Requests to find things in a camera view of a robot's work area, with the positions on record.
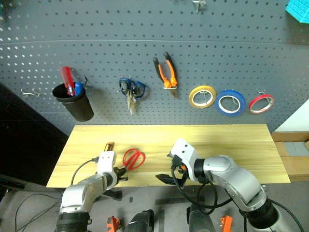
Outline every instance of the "wooden table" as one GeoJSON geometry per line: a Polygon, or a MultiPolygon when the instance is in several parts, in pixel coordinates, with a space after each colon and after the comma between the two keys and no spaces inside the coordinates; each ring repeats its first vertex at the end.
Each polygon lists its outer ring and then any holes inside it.
{"type": "MultiPolygon", "coordinates": [[[[170,174],[171,159],[167,157],[177,138],[190,143],[205,158],[220,154],[251,171],[260,183],[289,183],[282,160],[267,126],[259,125],[77,125],[55,166],[47,187],[66,188],[77,167],[96,157],[107,142],[115,142],[116,165],[121,167],[123,154],[137,147],[146,154],[145,163],[127,173],[126,182],[117,186],[161,186],[156,174],[170,174]]],[[[96,164],[79,170],[75,183],[93,175],[96,164]]],[[[198,184],[188,181],[187,184],[198,184]]]]}

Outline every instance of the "red-handled scissors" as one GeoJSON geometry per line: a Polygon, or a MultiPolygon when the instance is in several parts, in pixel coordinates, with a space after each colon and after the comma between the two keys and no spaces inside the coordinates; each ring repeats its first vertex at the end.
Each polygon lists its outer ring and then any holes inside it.
{"type": "Polygon", "coordinates": [[[125,152],[124,157],[122,159],[122,164],[128,169],[128,170],[134,170],[139,168],[144,162],[145,162],[145,154],[138,150],[137,148],[131,148],[128,151],[125,152]],[[134,166],[136,161],[139,159],[139,157],[142,157],[142,161],[137,166],[134,166]]]}

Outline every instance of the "yellow tape roll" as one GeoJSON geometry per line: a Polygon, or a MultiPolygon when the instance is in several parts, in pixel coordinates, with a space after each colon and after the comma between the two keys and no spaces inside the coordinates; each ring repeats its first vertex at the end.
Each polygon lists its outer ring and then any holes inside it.
{"type": "Polygon", "coordinates": [[[199,109],[203,109],[203,108],[211,106],[214,103],[215,99],[216,99],[216,91],[211,86],[198,86],[198,87],[194,88],[189,95],[190,105],[192,105],[194,108],[199,108],[199,109]],[[211,95],[211,98],[205,103],[195,102],[194,97],[196,96],[196,94],[198,94],[200,92],[209,93],[211,95]]]}

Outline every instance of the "pen holder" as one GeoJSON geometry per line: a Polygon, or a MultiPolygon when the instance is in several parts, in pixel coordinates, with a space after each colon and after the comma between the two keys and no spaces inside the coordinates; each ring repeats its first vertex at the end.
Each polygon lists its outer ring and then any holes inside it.
{"type": "Polygon", "coordinates": [[[77,96],[69,96],[67,92],[64,84],[61,84],[54,88],[53,96],[58,102],[64,105],[77,121],[86,122],[92,119],[94,113],[86,95],[85,88],[83,88],[81,94],[77,96]]]}

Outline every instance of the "pegboard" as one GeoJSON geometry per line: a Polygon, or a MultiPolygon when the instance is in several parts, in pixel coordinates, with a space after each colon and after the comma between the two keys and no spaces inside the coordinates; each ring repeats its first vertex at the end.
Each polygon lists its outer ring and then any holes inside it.
{"type": "Polygon", "coordinates": [[[309,26],[285,12],[287,1],[212,0],[198,14],[190,0],[5,2],[1,81],[18,96],[35,88],[41,96],[24,101],[66,134],[75,124],[267,123],[273,131],[309,96],[309,26]],[[155,72],[153,57],[163,62],[164,51],[176,66],[179,99],[155,72]],[[76,122],[52,96],[60,65],[89,80],[90,121],[76,122]],[[121,76],[148,87],[133,116],[117,92],[121,76]],[[276,102],[264,114],[226,117],[214,105],[191,107],[199,85],[237,90],[247,104],[265,89],[276,102]]]}

